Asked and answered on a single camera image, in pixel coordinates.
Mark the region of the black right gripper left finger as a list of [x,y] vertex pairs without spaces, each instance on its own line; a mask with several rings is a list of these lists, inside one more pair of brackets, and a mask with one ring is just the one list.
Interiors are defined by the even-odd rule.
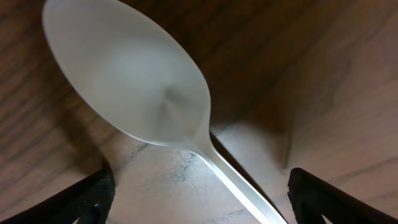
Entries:
[[114,195],[113,173],[102,169],[1,224],[105,224]]

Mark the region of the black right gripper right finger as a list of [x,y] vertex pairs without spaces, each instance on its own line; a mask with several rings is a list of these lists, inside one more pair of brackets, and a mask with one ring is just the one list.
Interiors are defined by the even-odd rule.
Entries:
[[396,218],[298,167],[290,171],[288,188],[298,224],[397,224]]

